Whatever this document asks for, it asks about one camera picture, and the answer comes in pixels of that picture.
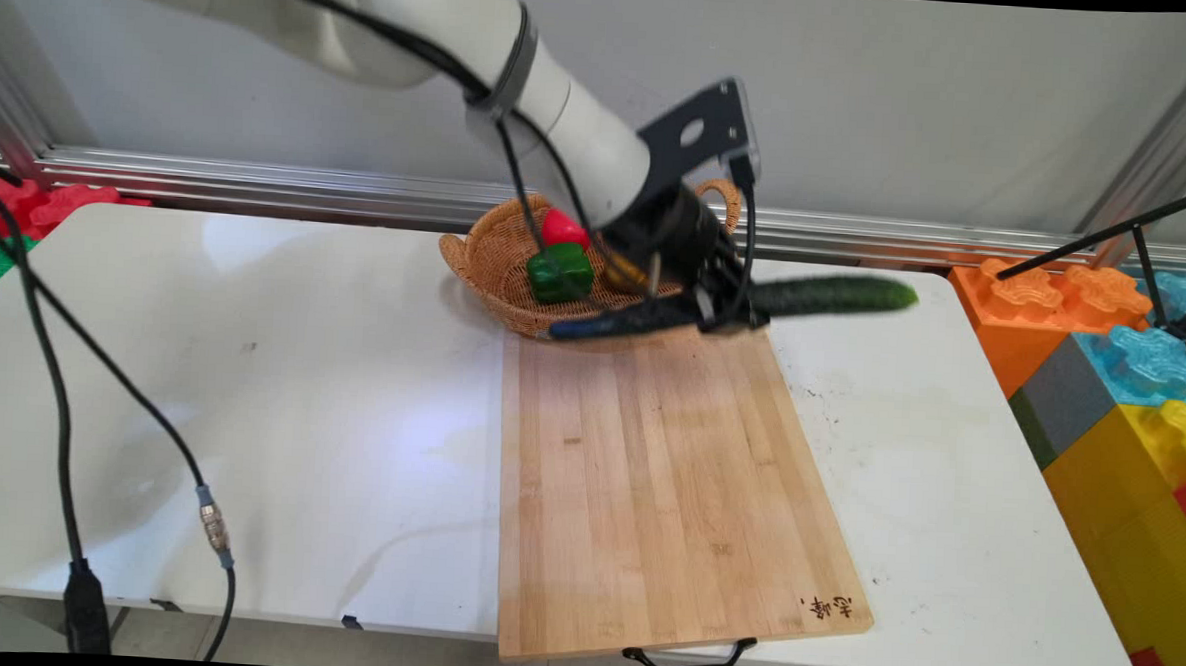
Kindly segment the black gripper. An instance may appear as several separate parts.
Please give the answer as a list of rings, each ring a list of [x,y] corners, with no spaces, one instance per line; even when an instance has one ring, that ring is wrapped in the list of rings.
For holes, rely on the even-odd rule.
[[[640,201],[597,230],[604,270],[626,280],[616,310],[696,313],[701,334],[729,335],[766,327],[755,302],[754,254],[686,185]]]

